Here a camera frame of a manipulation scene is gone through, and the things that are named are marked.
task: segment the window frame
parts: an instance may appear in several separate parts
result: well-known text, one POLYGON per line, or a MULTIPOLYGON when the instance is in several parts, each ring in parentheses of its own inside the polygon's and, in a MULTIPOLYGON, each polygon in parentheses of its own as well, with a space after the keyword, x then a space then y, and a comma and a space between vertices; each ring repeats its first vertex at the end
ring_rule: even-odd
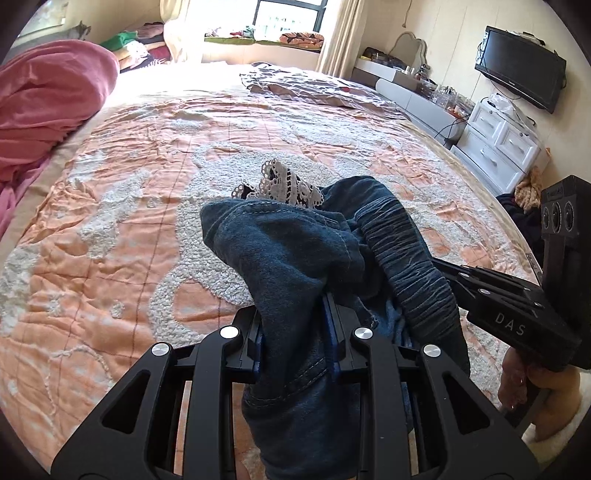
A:
POLYGON ((326 4, 328 0, 322 0, 320 5, 309 4, 307 2, 301 2, 300 0, 257 0, 255 16, 252 20, 252 25, 256 25, 256 18, 258 17, 258 10, 261 6, 261 2, 268 2, 270 4, 283 4, 291 5, 292 7, 307 8, 309 10, 316 11, 316 22, 314 23, 314 32, 320 32, 320 26, 322 25, 322 19, 324 18, 324 12, 326 11, 326 4))

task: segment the white curtain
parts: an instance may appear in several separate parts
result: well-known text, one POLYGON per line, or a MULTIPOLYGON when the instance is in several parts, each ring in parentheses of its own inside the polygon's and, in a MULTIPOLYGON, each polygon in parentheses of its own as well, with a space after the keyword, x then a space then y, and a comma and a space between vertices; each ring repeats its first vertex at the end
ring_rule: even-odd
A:
POLYGON ((334 22, 332 34, 324 39, 317 72, 341 78, 351 76, 367 20, 366 4, 366 0, 340 0, 334 19, 329 19, 334 22))
POLYGON ((204 1, 207 0, 160 0, 164 41, 174 62, 201 62, 205 26, 200 8, 204 1))

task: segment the white dresser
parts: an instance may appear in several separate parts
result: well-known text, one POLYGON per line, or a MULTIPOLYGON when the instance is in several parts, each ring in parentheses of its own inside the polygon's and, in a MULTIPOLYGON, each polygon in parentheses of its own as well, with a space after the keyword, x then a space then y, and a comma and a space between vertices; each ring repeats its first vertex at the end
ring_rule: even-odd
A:
POLYGON ((452 153, 494 196, 512 193, 534 165, 543 171, 549 160, 531 133, 486 100, 474 108, 452 153))

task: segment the white lace trim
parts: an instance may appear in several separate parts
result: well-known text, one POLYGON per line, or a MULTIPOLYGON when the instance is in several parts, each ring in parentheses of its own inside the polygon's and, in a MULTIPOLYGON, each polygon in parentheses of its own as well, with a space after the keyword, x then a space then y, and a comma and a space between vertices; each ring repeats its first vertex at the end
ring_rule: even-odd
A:
POLYGON ((233 190, 232 198, 269 199, 303 208, 316 208, 324 202, 324 196, 318 187, 302 180, 277 159, 264 162, 261 174, 258 189, 243 181, 233 190))

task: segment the green cloth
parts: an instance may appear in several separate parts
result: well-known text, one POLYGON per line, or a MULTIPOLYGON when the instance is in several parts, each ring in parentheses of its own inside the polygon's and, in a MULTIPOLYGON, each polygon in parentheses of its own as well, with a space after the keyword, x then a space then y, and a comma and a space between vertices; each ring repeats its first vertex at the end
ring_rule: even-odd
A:
POLYGON ((253 45, 258 43, 259 45, 277 45, 279 47, 287 47, 287 48, 297 48, 298 50, 307 50, 313 52, 319 52, 320 48, 302 48, 298 47, 297 45, 289 45, 287 43, 282 43, 279 41, 271 41, 271 40, 253 40, 252 38, 242 38, 242 37, 205 37, 205 41, 211 43, 222 43, 225 45, 253 45))
POLYGON ((104 41, 100 44, 101 47, 106 48, 110 51, 117 51, 120 48, 125 47, 130 41, 138 38, 137 32, 121 32, 117 33, 116 36, 104 41))
POLYGON ((205 37, 205 41, 211 43, 223 43, 229 45, 252 45, 255 40, 253 38, 242 38, 242 37, 205 37))

